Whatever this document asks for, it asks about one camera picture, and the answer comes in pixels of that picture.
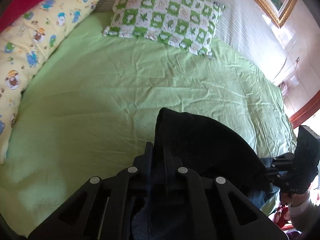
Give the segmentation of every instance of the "wrinkled fabric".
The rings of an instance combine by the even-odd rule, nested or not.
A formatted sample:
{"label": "wrinkled fabric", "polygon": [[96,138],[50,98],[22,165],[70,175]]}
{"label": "wrinkled fabric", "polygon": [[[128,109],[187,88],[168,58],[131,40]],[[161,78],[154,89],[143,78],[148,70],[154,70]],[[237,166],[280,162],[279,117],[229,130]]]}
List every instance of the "wrinkled fabric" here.
{"label": "wrinkled fabric", "polygon": [[214,40],[209,59],[102,37],[111,16],[93,13],[79,24],[22,96],[0,167],[0,212],[19,234],[28,235],[90,177],[131,166],[153,141],[162,107],[223,123],[260,158],[295,149],[279,88],[230,46]]}

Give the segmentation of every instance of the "person's hand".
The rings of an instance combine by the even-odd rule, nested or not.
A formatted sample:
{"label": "person's hand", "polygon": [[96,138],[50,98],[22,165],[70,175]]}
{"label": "person's hand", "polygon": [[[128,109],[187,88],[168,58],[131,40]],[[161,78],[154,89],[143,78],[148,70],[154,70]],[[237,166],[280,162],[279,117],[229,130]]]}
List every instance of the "person's hand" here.
{"label": "person's hand", "polygon": [[309,197],[309,190],[305,194],[291,194],[283,193],[280,191],[280,202],[282,205],[291,203],[292,207],[296,207],[305,202]]}

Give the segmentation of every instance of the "cartoon print pillowcase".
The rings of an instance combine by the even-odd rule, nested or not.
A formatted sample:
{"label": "cartoon print pillowcase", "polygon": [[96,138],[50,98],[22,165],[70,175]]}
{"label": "cartoon print pillowcase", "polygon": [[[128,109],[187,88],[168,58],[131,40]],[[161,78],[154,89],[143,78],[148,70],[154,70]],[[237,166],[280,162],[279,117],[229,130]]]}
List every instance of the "cartoon print pillowcase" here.
{"label": "cartoon print pillowcase", "polygon": [[99,0],[44,0],[0,35],[0,164],[17,117],[21,92]]}

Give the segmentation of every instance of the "white wall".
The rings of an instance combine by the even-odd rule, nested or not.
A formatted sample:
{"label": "white wall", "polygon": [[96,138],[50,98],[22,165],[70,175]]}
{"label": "white wall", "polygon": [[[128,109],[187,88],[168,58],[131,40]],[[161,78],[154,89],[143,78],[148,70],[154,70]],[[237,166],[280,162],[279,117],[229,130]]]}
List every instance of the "white wall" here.
{"label": "white wall", "polygon": [[284,26],[272,29],[287,53],[287,62],[274,84],[284,80],[288,85],[284,104],[290,117],[320,90],[320,28],[303,1],[298,0]]}

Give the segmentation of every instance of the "green and white patterned pillow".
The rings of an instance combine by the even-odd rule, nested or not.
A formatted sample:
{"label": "green and white patterned pillow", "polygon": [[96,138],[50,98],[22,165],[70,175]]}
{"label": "green and white patterned pillow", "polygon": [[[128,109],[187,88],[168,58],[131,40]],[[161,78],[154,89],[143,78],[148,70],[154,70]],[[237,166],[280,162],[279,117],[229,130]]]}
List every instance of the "green and white patterned pillow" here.
{"label": "green and white patterned pillow", "polygon": [[104,35],[146,38],[210,56],[224,9],[210,0],[116,0]]}

